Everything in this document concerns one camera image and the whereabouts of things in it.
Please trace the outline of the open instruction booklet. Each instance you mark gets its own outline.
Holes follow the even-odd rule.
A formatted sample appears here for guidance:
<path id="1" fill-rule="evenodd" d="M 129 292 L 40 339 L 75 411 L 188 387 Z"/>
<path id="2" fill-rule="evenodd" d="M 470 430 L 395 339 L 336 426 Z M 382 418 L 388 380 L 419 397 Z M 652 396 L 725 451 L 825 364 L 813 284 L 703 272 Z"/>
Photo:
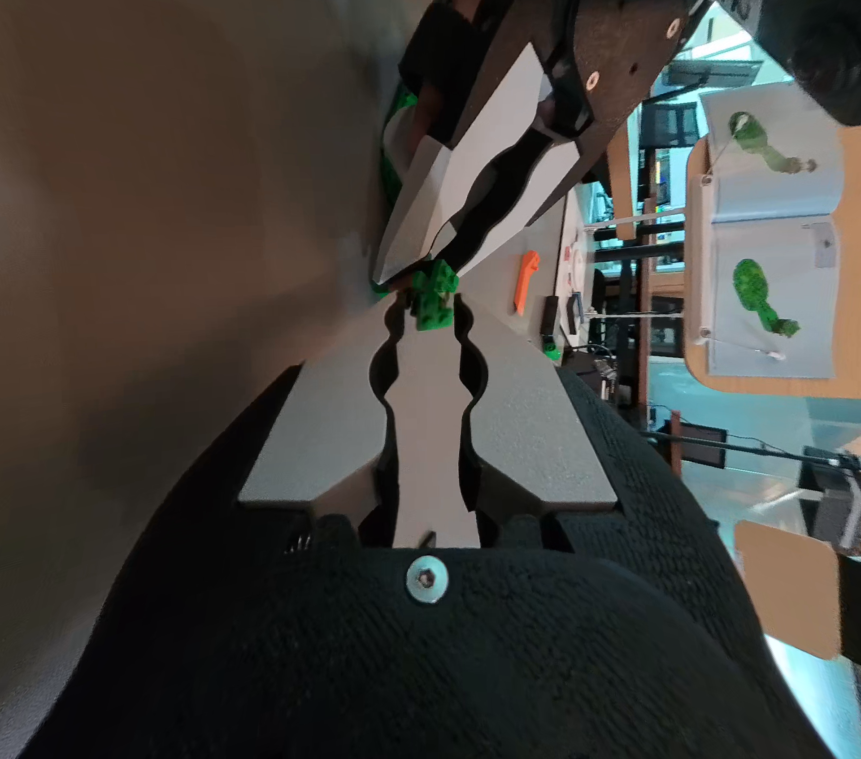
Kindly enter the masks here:
<path id="1" fill-rule="evenodd" d="M 832 378 L 840 274 L 840 126 L 794 82 L 702 97 L 709 372 Z"/>

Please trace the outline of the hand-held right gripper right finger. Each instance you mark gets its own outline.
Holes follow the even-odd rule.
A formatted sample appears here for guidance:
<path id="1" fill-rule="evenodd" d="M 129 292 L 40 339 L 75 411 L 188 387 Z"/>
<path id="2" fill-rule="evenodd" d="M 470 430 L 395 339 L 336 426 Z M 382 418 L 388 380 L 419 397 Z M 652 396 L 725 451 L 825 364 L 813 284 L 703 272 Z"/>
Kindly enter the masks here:
<path id="1" fill-rule="evenodd" d="M 461 420 L 458 474 L 479 545 L 504 526 L 568 513 L 601 515 L 618 497 L 559 369 L 522 335 L 465 295 L 455 300 Z"/>

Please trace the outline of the black tablet on arm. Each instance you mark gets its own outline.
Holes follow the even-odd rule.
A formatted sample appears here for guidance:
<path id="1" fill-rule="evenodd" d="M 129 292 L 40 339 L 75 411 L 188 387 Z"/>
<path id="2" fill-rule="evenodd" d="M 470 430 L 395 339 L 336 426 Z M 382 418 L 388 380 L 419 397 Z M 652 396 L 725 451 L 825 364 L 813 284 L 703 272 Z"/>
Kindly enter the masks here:
<path id="1" fill-rule="evenodd" d="M 677 421 L 672 423 L 670 435 L 678 437 L 678 441 L 673 442 L 671 448 L 673 458 L 677 457 L 683 463 L 690 462 L 716 469 L 726 467 L 725 446 L 728 432 L 725 429 Z"/>

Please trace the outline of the green brick leaf model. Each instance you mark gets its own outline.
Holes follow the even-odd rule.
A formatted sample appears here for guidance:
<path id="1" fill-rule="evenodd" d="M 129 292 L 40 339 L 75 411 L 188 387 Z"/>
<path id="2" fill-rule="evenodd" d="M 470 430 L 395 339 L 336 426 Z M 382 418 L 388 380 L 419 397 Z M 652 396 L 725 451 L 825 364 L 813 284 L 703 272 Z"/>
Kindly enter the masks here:
<path id="1" fill-rule="evenodd" d="M 416 95 L 399 80 L 384 118 L 378 156 L 378 180 L 387 220 L 393 216 L 413 160 L 408 143 L 416 105 Z M 441 330 L 454 323 L 453 297 L 457 287 L 457 276 L 443 260 L 424 263 L 407 274 L 400 291 L 405 292 L 419 331 Z"/>

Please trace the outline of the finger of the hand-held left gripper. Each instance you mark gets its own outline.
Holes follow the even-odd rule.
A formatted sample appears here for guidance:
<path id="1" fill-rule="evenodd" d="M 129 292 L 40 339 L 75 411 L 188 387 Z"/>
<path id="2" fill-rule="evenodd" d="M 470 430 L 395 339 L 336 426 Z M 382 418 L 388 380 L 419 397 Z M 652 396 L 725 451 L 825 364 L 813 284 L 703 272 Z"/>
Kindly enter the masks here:
<path id="1" fill-rule="evenodd" d="M 483 171 L 479 199 L 469 207 L 446 246 L 447 264 L 463 276 L 509 242 L 579 160 L 575 141 L 556 140 L 546 129 L 528 129 Z"/>
<path id="2" fill-rule="evenodd" d="M 543 80 L 535 48 L 526 43 L 453 149 L 426 134 L 409 155 L 405 141 L 415 108 L 393 116 L 383 144 L 401 188 L 374 264 L 375 284 L 385 284 L 430 253 L 438 233 L 466 205 L 486 166 L 531 128 Z"/>

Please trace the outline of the wooden book stand white base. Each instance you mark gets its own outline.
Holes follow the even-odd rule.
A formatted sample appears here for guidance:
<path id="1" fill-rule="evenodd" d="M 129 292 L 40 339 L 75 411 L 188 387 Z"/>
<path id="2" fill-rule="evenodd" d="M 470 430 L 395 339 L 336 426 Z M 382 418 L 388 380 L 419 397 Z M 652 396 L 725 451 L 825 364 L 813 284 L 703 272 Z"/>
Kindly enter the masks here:
<path id="1" fill-rule="evenodd" d="M 835 376 L 831 378 L 723 377 L 709 372 L 705 345 L 695 343 L 693 319 L 701 310 L 704 236 L 704 199 L 698 179 L 709 168 L 705 139 L 691 150 L 687 162 L 685 194 L 685 247 L 683 272 L 684 361 L 689 373 L 703 386 L 717 391 L 754 396 L 814 399 L 860 398 L 860 127 L 838 129 L 845 163 L 845 186 L 834 212 L 839 234 L 841 266 L 832 341 Z"/>

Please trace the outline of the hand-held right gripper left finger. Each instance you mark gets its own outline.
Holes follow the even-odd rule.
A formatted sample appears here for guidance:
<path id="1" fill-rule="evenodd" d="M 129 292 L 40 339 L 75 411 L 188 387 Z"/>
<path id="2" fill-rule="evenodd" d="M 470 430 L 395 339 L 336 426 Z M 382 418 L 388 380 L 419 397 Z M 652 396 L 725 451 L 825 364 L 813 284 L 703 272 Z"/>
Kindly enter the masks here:
<path id="1" fill-rule="evenodd" d="M 366 546 L 391 547 L 400 506 L 394 413 L 404 302 L 381 299 L 300 367 L 239 502 L 346 516 Z"/>

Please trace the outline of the grey desk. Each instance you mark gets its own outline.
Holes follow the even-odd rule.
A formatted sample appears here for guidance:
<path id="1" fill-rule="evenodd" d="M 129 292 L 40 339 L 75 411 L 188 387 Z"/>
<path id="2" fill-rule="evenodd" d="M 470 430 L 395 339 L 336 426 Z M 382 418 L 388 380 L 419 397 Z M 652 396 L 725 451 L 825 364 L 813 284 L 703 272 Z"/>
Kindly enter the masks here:
<path id="1" fill-rule="evenodd" d="M 2 0 L 9 757 L 602 752 L 600 565 L 543 522 L 378 547 L 239 502 L 381 300 L 369 74 L 432 1 Z"/>

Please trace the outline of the orange brick separator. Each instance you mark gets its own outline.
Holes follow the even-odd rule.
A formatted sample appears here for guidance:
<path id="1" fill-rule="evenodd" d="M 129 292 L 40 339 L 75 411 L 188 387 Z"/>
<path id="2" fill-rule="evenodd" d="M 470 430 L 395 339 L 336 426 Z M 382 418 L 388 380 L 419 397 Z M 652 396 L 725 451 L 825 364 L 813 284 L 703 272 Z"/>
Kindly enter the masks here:
<path id="1" fill-rule="evenodd" d="M 523 316 L 525 313 L 531 279 L 539 270 L 540 264 L 541 257 L 537 251 L 530 249 L 522 255 L 512 300 L 514 313 L 518 316 Z"/>

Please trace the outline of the wooden board rounded corners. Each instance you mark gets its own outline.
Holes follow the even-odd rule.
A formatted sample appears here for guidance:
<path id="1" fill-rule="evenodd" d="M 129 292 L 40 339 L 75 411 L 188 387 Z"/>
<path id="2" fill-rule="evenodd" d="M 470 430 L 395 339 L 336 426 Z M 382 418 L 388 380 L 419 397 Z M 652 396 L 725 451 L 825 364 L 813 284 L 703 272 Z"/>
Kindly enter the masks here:
<path id="1" fill-rule="evenodd" d="M 838 553 L 816 538 L 748 520 L 735 552 L 765 635 L 822 660 L 842 652 Z"/>

